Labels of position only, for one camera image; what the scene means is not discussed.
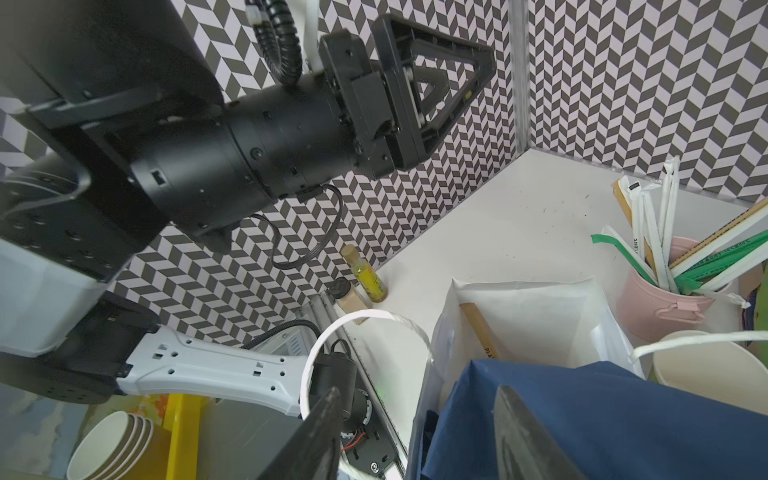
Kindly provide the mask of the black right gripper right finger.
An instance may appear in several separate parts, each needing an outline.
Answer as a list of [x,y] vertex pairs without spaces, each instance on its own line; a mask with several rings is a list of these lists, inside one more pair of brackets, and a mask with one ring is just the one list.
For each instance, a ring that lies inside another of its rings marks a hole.
[[497,390],[493,421],[500,479],[585,479],[510,386]]

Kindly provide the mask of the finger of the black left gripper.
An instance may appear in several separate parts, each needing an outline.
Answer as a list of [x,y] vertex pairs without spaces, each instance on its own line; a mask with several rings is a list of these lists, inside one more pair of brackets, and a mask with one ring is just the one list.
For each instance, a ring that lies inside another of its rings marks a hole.
[[[393,163],[410,170],[428,160],[496,72],[494,50],[393,14],[374,21],[372,36],[395,117]],[[453,94],[448,73],[419,58],[471,67]]]

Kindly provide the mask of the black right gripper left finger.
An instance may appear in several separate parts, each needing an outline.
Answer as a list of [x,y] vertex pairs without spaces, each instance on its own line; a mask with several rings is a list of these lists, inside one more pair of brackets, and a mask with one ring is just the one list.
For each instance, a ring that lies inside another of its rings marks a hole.
[[341,394],[332,387],[258,479],[336,479],[342,426]]

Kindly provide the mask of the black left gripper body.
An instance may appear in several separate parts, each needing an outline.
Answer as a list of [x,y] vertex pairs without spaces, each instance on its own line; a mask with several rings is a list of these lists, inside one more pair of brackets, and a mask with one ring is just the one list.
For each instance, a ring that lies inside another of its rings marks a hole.
[[324,36],[319,75],[302,74],[292,29],[259,29],[257,43],[278,85],[226,111],[231,197],[309,194],[350,170],[376,179],[414,165],[413,82],[407,46],[374,32],[378,61],[347,31]]

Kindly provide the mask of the dark blue napkin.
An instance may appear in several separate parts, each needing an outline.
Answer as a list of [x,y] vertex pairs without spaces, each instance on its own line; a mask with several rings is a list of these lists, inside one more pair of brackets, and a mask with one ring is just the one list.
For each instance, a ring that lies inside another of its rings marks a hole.
[[510,387],[589,479],[764,479],[767,418],[610,362],[473,360],[422,436],[423,479],[495,479],[493,407]]

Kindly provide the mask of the cartoon animal paper bag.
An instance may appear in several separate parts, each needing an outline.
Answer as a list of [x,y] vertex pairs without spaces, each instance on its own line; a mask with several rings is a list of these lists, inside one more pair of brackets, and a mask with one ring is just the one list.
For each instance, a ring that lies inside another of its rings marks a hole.
[[461,307],[475,304],[503,360],[576,368],[612,362],[644,375],[599,282],[466,283],[435,294],[391,294],[374,317],[338,329],[347,337],[401,450],[403,476],[417,476],[426,414],[447,401],[465,365],[484,357]]

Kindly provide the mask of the wooden stir stick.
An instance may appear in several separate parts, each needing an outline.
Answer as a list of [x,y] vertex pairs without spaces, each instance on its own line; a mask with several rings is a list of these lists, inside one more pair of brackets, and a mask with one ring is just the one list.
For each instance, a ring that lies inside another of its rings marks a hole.
[[486,356],[499,359],[498,352],[493,344],[487,321],[475,303],[462,303],[460,309],[475,332]]

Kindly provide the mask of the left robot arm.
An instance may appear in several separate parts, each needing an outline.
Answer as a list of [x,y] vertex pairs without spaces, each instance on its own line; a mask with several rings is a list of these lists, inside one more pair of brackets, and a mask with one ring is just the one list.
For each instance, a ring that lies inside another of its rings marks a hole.
[[426,161],[496,71],[491,47],[392,14],[378,57],[249,1],[272,87],[226,101],[168,1],[5,1],[1,83],[49,152],[1,182],[1,380],[48,398],[184,393],[309,412],[312,362],[201,343],[109,284],[168,225],[218,253],[248,217]]

